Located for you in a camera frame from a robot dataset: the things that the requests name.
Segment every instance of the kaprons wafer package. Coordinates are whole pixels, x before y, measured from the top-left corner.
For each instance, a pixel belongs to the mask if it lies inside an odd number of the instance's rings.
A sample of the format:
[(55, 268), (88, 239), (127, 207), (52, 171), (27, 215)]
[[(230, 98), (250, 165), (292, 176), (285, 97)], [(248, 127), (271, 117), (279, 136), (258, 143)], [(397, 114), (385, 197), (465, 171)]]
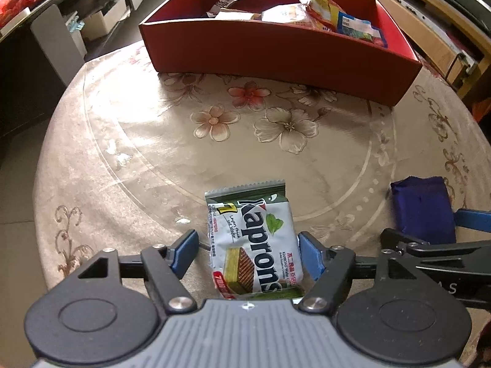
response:
[(285, 183), (207, 192), (215, 286), (227, 299), (301, 297), (298, 238)]

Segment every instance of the red box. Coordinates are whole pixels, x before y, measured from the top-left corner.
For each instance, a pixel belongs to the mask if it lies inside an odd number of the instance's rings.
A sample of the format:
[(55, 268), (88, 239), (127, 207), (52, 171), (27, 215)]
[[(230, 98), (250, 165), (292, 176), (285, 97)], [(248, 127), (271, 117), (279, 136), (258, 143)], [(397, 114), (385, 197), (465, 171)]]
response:
[[(218, 73), (306, 84), (394, 106), (421, 63), (377, 0), (334, 0), (382, 29), (388, 48), (334, 32), (261, 21), (205, 18), (218, 0), (167, 0), (140, 24), (158, 72)], [(299, 0), (240, 0), (260, 13)]]

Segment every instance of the snack package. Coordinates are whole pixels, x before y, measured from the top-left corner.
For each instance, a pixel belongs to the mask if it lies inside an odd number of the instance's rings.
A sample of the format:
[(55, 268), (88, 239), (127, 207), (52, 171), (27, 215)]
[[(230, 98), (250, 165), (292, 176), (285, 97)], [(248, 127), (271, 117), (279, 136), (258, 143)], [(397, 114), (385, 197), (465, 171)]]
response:
[(379, 28), (372, 26), (370, 21), (362, 21), (346, 13), (339, 13), (337, 32), (387, 48), (387, 41)]
[(344, 10), (333, 0), (299, 0), (307, 13), (319, 24), (318, 28), (336, 31), (338, 14)]
[(228, 21), (252, 21), (260, 19), (260, 13), (246, 12), (240, 10), (228, 10), (227, 8), (220, 9), (220, 12), (215, 19), (226, 19)]
[(205, 194), (215, 286), (227, 299), (301, 297), (299, 241), (285, 183)]
[(233, 3), (239, 0), (218, 0), (215, 5), (206, 13), (208, 18), (214, 18), (220, 12), (220, 8), (230, 7)]
[(298, 4), (278, 5), (265, 10), (262, 15), (263, 22), (291, 23), (297, 26), (315, 28), (315, 21), (305, 10), (305, 6)]

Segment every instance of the green leaf graphic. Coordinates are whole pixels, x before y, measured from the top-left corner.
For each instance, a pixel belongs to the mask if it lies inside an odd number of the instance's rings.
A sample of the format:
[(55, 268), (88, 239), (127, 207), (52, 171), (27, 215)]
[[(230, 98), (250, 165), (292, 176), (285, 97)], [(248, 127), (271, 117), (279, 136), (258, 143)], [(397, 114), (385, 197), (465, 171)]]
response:
[(266, 225), (268, 226), (269, 232), (271, 232), (271, 234), (274, 234), (283, 225), (283, 220), (277, 219), (276, 217), (274, 217), (274, 214), (268, 213), (266, 215)]

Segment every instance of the floral tablecloth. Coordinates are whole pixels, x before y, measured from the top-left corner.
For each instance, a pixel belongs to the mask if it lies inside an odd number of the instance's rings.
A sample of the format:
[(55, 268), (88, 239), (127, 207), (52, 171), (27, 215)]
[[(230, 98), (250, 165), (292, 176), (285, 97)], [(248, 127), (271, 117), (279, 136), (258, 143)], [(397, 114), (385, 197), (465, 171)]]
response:
[[(52, 117), (34, 190), (41, 261), (52, 287), (105, 247), (135, 254), (188, 228), (206, 244), (205, 191), (277, 178), (296, 231), (376, 255), (393, 226), (391, 182), (441, 175), (453, 209), (489, 210), (490, 160), (467, 109), (425, 68), (391, 109), (267, 79), (159, 75), (140, 42), (86, 63)], [(183, 283), (216, 296), (205, 249)], [(478, 331), (487, 313), (475, 314)]]

